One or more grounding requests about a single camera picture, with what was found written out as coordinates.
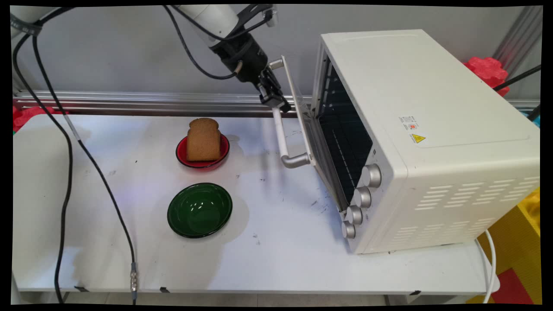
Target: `toast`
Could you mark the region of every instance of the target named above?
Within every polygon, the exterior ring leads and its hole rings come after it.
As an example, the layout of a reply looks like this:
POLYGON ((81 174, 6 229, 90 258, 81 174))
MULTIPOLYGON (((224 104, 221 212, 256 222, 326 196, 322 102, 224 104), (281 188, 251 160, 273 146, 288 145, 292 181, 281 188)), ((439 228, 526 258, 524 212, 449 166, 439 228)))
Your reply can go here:
POLYGON ((190 122, 186 160, 214 161, 221 157, 221 132, 217 121, 199 118, 190 122))

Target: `silver knob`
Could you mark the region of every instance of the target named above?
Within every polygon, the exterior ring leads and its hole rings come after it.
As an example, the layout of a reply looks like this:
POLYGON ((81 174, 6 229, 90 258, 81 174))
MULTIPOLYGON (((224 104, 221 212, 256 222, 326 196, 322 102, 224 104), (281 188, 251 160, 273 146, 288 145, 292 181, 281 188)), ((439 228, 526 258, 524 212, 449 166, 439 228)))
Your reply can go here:
POLYGON ((355 228, 353 227, 353 225, 345 220, 343 223, 342 223, 342 235, 344 238, 346 239, 353 239, 355 238, 355 228))
POLYGON ((356 188, 353 191, 353 202, 358 208, 369 208, 371 206, 371 192, 369 188, 356 188))
POLYGON ((346 220, 349 221, 350 224, 360 225, 363 222, 363 213, 361 213, 361 209, 355 205, 348 206, 346 220))
POLYGON ((380 168, 376 164, 365 165, 361 169, 361 181, 366 187, 377 188, 382 182, 380 168))

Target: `gray wall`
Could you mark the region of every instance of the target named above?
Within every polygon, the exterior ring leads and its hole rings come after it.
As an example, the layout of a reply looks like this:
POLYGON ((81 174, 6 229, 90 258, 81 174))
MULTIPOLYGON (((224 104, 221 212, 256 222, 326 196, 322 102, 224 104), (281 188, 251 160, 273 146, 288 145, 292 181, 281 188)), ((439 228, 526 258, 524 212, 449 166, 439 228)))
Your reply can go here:
MULTIPOLYGON (((511 77, 520 75, 521 73, 534 68, 541 64, 541 38, 536 42, 536 45, 530 50, 524 61, 520 64, 515 72, 510 72, 507 80, 511 77)), ((510 91, 505 95, 508 100, 540 100, 540 82, 541 71, 528 76, 514 84, 511 84, 510 91)))
MULTIPOLYGON (((233 5, 236 12, 243 7, 233 5)), ((521 7, 279 4, 278 10, 279 24, 262 26, 253 35, 270 59, 286 56, 301 92, 310 95, 321 33, 423 29, 458 60, 467 61, 492 56, 521 7)), ((213 74, 228 74, 192 26, 176 18, 198 63, 213 74)), ((198 72, 161 6, 77 8, 49 22, 39 46, 57 90, 255 93, 250 84, 212 80, 198 72)), ((31 86, 46 89, 30 41, 20 60, 31 86)), ((289 94, 287 86, 284 92, 289 94)), ((530 97, 533 92, 517 91, 530 97)))

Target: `floor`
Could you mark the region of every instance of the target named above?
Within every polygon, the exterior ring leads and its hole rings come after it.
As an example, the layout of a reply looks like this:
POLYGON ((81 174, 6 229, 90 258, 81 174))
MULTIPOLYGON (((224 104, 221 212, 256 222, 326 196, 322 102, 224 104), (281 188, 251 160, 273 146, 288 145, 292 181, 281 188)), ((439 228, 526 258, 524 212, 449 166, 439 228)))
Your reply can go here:
MULTIPOLYGON (((22 292, 26 303, 57 303, 53 292, 22 292)), ((66 293, 65 303, 131 304, 129 293, 66 293)), ((139 293, 139 305, 202 307, 358 307, 386 305, 383 295, 139 293)))

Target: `red bowl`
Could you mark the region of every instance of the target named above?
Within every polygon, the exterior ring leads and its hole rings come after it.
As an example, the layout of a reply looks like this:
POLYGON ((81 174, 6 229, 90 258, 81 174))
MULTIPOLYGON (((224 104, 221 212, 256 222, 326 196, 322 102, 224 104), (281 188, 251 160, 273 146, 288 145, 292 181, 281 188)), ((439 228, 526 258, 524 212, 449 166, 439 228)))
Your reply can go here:
POLYGON ((228 143, 227 137, 221 134, 221 156, 215 161, 188 161, 186 159, 186 141, 188 136, 182 139, 180 143, 176 146, 176 158, 180 163, 187 167, 191 168, 215 168, 221 165, 221 161, 225 159, 228 155, 230 149, 230 144, 228 143))

